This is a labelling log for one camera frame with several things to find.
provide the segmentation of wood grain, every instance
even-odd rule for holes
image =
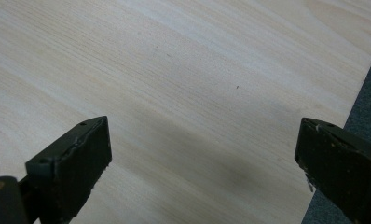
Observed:
[[[72,223],[300,223],[302,117],[344,125],[371,1],[0,1],[0,175],[107,115]]]

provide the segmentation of light wood surface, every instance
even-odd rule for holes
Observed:
[[[107,115],[72,223],[300,223],[302,117],[344,125],[371,0],[0,0],[0,175]]]

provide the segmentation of wooden board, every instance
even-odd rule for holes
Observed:
[[[0,175],[107,115],[72,223],[300,223],[300,120],[344,125],[370,64],[371,1],[0,0]]]

